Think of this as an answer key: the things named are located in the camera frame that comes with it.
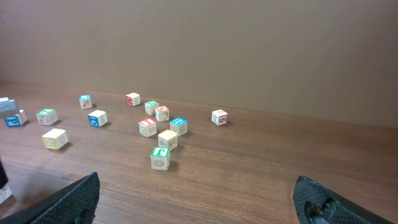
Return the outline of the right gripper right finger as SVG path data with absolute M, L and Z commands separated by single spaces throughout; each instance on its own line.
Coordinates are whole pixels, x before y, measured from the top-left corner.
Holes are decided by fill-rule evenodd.
M 302 175 L 297 178 L 293 200 L 301 224 L 392 224 Z

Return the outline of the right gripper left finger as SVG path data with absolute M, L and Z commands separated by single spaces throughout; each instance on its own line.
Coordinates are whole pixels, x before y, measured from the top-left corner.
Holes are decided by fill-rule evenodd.
M 96 172 L 49 197 L 1 219 L 1 224 L 91 224 L 100 199 Z

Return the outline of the plain block red-blue side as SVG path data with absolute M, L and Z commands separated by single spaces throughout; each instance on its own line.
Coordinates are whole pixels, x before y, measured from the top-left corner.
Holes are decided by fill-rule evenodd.
M 12 190 L 8 184 L 0 189 L 0 204 L 3 204 L 12 195 Z

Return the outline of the plain block blue P side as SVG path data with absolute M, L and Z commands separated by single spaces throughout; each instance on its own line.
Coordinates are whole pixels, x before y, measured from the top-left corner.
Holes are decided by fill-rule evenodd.
M 5 121 L 6 126 L 9 128 L 19 127 L 19 126 L 22 126 L 27 121 L 27 117 L 25 115 L 24 110 L 19 110 L 18 114 L 4 118 L 4 121 Z

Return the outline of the yellow top block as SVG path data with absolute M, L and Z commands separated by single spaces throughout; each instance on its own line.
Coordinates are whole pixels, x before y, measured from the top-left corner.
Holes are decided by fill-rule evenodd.
M 158 135 L 159 147 L 168 147 L 170 150 L 178 146 L 178 135 L 171 130 L 165 130 Z

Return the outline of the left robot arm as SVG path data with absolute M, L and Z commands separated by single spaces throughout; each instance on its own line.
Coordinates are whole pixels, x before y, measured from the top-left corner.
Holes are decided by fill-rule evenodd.
M 0 189 L 3 189 L 7 183 L 8 183 L 8 178 L 4 170 L 4 167 L 0 162 Z

